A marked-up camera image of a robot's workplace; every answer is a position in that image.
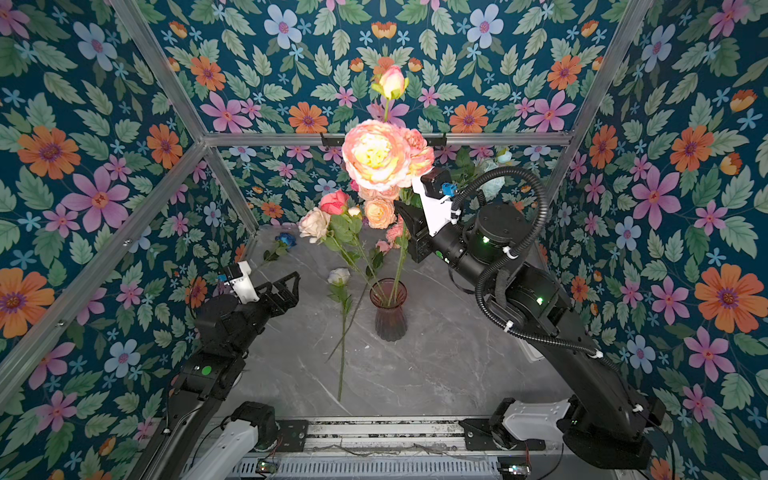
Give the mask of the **white rose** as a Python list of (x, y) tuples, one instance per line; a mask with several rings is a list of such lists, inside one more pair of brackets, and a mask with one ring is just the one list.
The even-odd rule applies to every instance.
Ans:
[(336, 400), (341, 401), (343, 395), (343, 377), (344, 369), (346, 365), (345, 360), (345, 335), (347, 330), (347, 319), (352, 307), (352, 299), (348, 290), (348, 283), (351, 277), (351, 273), (347, 268), (336, 268), (330, 271), (327, 278), (329, 285), (329, 298), (333, 300), (339, 307), (339, 313), (341, 318), (341, 331), (340, 337), (336, 346), (332, 349), (328, 356), (330, 360), (336, 351), (341, 348), (341, 360), (339, 367), (339, 379), (336, 392)]

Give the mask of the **pink peony spray stem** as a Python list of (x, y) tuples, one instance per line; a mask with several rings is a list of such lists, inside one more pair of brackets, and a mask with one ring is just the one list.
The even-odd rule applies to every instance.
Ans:
[(423, 134), (393, 120), (397, 101), (408, 86), (400, 67), (384, 70), (372, 82), (372, 90), (379, 96), (374, 105), (378, 111), (344, 138), (344, 167), (364, 201), (392, 202), (434, 166), (434, 150)]

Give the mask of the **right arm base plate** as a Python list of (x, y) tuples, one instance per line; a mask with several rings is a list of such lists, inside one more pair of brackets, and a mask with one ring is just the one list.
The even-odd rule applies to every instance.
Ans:
[(544, 451), (544, 440), (519, 440), (502, 425), (504, 414), (515, 399), (507, 397), (495, 409), (490, 417), (465, 418), (458, 425), (464, 431), (465, 448), (468, 451)]

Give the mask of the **small pink rose stem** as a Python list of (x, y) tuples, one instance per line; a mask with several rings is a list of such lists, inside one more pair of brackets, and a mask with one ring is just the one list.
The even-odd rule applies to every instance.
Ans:
[(358, 256), (354, 256), (352, 250), (346, 250), (345, 248), (342, 248), (340, 243), (335, 242), (334, 245), (339, 247), (339, 250), (337, 251), (337, 253), (347, 263), (347, 267), (343, 267), (343, 268), (347, 268), (350, 271), (350, 273), (351, 271), (356, 272), (357, 274), (361, 275), (362, 278), (364, 279), (364, 286), (362, 287), (361, 293), (357, 296), (357, 299), (354, 299), (354, 297), (349, 291), (353, 304), (347, 319), (347, 330), (345, 335), (345, 348), (346, 348), (347, 334), (349, 333), (349, 331), (351, 330), (352, 326), (355, 323), (357, 313), (360, 307), (362, 306), (362, 302), (364, 298), (369, 294), (369, 291), (378, 282), (376, 274), (379, 272), (379, 270), (383, 266), (386, 255), (380, 253), (377, 250), (376, 246), (373, 247), (369, 251), (369, 255), (366, 257), (367, 265), (365, 269), (361, 270), (354, 262), (355, 259), (361, 258), (361, 251), (359, 251)]

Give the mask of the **blue rose stem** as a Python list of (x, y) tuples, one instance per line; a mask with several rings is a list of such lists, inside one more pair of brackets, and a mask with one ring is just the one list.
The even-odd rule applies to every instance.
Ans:
[(275, 238), (272, 244), (267, 247), (262, 255), (265, 263), (274, 262), (286, 255), (297, 244), (296, 237), (288, 232), (281, 232)]

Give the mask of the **cream peony bunch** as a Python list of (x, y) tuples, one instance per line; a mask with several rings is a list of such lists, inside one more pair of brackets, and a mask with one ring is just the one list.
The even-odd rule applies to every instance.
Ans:
[(382, 198), (365, 200), (362, 206), (351, 207), (347, 212), (352, 217), (364, 217), (373, 229), (385, 230), (397, 220), (394, 202)]

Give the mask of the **purple ribbed glass vase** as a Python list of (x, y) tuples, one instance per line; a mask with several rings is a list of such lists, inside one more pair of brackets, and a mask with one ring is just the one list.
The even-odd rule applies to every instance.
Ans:
[(408, 297), (405, 285), (394, 278), (378, 281), (369, 291), (369, 298), (375, 307), (374, 327), (378, 337), (387, 342), (402, 339), (408, 329), (404, 304)]

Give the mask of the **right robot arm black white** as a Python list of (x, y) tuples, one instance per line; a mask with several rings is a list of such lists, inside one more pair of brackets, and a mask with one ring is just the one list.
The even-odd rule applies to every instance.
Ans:
[[(495, 179), (512, 177), (535, 196), (532, 220), (508, 203), (484, 203), (468, 221), (465, 203)], [(508, 398), (489, 419), (489, 435), (503, 450), (558, 442), (593, 467), (646, 470), (653, 447), (646, 432), (659, 428), (663, 403), (646, 398), (587, 334), (565, 288), (526, 256), (549, 216), (546, 188), (520, 167), (499, 167), (457, 190), (450, 173), (434, 167), (408, 181), (418, 207), (396, 202), (411, 235), (416, 262), (439, 256), (468, 282), (481, 313), (505, 334), (531, 345), (572, 391), (569, 398), (525, 403)]]

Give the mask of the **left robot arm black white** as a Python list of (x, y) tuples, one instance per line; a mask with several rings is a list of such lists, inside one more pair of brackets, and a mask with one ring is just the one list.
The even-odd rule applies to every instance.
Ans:
[(166, 414), (128, 475), (130, 479), (179, 479), (206, 426), (218, 412), (246, 366), (253, 341), (268, 321), (299, 302), (300, 275), (293, 272), (275, 282), (246, 291), (244, 302), (222, 294), (197, 311), (195, 327), (200, 348), (184, 363), (172, 387)]

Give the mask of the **white flower spray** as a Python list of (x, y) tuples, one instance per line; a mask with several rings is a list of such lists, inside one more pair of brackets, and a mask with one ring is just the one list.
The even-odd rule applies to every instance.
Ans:
[(515, 177), (509, 147), (500, 148), (494, 156), (483, 157), (472, 166), (474, 176), (453, 197), (453, 203), (458, 206), (472, 201), (476, 201), (478, 207), (486, 205), (500, 193), (508, 178)]

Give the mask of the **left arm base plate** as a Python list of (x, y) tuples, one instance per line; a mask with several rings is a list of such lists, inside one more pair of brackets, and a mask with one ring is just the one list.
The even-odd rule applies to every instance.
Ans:
[(276, 421), (277, 437), (271, 452), (301, 453), (304, 451), (308, 438), (310, 422), (305, 419)]

